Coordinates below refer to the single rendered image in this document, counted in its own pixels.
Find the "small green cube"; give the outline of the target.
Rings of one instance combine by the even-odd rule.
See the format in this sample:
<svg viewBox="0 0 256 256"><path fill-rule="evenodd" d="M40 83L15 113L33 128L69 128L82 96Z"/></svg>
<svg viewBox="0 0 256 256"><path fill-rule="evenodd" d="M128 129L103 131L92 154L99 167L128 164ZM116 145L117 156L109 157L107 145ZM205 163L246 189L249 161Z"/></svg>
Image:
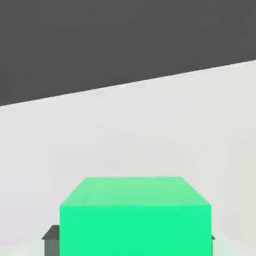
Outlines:
<svg viewBox="0 0 256 256"><path fill-rule="evenodd" d="M60 256L212 256L212 206L181 177L87 177L60 205Z"/></svg>

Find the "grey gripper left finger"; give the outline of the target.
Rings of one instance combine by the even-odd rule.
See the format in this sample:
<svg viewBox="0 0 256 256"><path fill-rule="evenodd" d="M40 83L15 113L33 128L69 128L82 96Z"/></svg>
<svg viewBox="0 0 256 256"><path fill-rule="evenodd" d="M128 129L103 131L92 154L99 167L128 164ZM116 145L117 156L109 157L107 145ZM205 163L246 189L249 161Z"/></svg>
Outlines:
<svg viewBox="0 0 256 256"><path fill-rule="evenodd" d="M60 226L54 224L41 238L31 239L24 256L60 256Z"/></svg>

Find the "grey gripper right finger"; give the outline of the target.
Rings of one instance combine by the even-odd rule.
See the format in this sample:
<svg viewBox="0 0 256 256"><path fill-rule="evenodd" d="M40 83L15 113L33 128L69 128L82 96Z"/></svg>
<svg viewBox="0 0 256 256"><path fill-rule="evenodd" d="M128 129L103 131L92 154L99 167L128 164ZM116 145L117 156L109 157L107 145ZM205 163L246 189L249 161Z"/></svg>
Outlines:
<svg viewBox="0 0 256 256"><path fill-rule="evenodd" d="M214 236L212 239L212 256L232 256L232 248L228 239Z"/></svg>

